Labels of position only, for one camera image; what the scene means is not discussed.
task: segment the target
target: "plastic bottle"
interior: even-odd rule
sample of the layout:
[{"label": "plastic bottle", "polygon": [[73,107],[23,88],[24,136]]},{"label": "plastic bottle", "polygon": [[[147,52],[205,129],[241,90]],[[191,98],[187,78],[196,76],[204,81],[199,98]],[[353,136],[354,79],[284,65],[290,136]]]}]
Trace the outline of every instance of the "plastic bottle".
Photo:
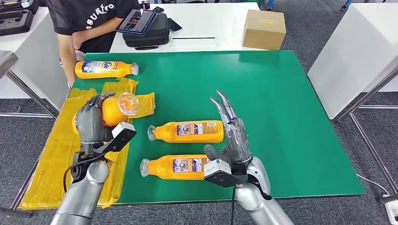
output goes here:
[{"label": "plastic bottle", "polygon": [[[127,121],[128,116],[135,115],[140,106],[138,98],[127,92],[118,98],[108,97],[102,103],[102,120],[106,126],[116,126],[120,122]],[[78,134],[76,115],[77,113],[72,118],[72,127],[75,134]]]},{"label": "plastic bottle", "polygon": [[224,129],[219,120],[169,122],[163,126],[149,126],[148,139],[168,143],[219,143],[224,139]]},{"label": "plastic bottle", "polygon": [[167,155],[156,160],[144,158],[140,164],[141,176],[155,175],[165,180],[203,180],[206,155]]},{"label": "plastic bottle", "polygon": [[81,79],[116,77],[137,75],[138,65],[121,61],[79,61],[75,65],[75,73]]}]

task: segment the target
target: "black t-shirt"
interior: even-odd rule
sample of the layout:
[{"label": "black t-shirt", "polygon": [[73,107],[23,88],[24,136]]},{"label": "black t-shirt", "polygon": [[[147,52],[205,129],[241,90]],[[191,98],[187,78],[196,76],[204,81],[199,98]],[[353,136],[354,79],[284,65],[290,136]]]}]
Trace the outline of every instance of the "black t-shirt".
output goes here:
[{"label": "black t-shirt", "polygon": [[[73,32],[96,28],[114,18],[126,17],[132,9],[139,9],[138,0],[46,0],[54,31],[72,35]],[[85,41],[82,52],[109,52],[115,32]]]}]

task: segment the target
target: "smartphone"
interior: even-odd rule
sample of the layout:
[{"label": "smartphone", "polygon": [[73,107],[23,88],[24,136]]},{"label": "smartphone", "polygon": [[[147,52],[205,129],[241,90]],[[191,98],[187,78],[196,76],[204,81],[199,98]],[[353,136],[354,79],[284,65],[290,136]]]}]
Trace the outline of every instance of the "smartphone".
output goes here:
[{"label": "smartphone", "polygon": [[174,20],[172,20],[171,18],[168,19],[168,23],[170,25],[170,30],[173,33],[176,33],[177,31],[181,30],[182,27],[180,25],[178,25],[178,23],[176,23]]},{"label": "smartphone", "polygon": [[155,11],[156,13],[162,13],[162,12],[164,12],[164,9],[162,9],[161,7],[159,7],[159,6],[156,6],[154,9],[152,9],[153,11]]}]

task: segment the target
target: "bottle label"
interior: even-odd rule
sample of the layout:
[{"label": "bottle label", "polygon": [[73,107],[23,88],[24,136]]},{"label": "bottle label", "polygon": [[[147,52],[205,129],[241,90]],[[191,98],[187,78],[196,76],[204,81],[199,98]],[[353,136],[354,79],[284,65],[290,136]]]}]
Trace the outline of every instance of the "bottle label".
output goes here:
[{"label": "bottle label", "polygon": [[84,61],[82,64],[83,73],[100,73],[116,71],[117,62],[110,61]]},{"label": "bottle label", "polygon": [[204,135],[217,133],[218,126],[216,122],[177,124],[177,135]]},{"label": "bottle label", "polygon": [[173,173],[200,173],[208,162],[207,158],[175,158],[173,159]]}]

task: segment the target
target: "robotic arm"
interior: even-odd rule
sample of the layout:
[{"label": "robotic arm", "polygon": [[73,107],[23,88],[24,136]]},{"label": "robotic arm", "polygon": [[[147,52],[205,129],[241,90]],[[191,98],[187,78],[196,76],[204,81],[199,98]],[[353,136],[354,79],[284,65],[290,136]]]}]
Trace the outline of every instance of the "robotic arm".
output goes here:
[{"label": "robotic arm", "polygon": [[236,116],[229,100],[219,91],[222,104],[213,97],[224,124],[227,145],[216,152],[211,145],[204,148],[211,160],[204,165],[205,180],[223,187],[235,187],[237,202],[255,225],[292,225],[292,221],[272,198],[267,172],[261,160],[252,157],[243,121]]},{"label": "robotic arm", "polygon": [[[121,151],[136,134],[134,127],[125,122],[113,129],[103,125],[101,104],[113,95],[106,93],[94,96],[76,115],[80,151],[75,153],[72,166],[65,171],[63,179],[66,194],[51,225],[91,224],[102,187],[109,175],[104,155],[110,151]],[[65,179],[69,170],[73,181],[66,191]]]},{"label": "robotic arm", "polygon": [[[270,195],[270,184],[263,163],[252,157],[243,121],[239,119],[229,100],[220,92],[222,100],[210,98],[220,113],[227,145],[219,152],[211,145],[204,148],[211,160],[204,165],[205,180],[223,187],[235,187],[236,199],[255,225],[292,225],[278,202]],[[64,174],[65,196],[51,225],[89,225],[109,175],[104,155],[120,151],[136,134],[128,123],[114,129],[102,122],[101,104],[114,93],[90,99],[76,116],[80,136],[80,151],[75,153],[73,165]],[[66,191],[65,178],[71,170],[72,184]]]}]

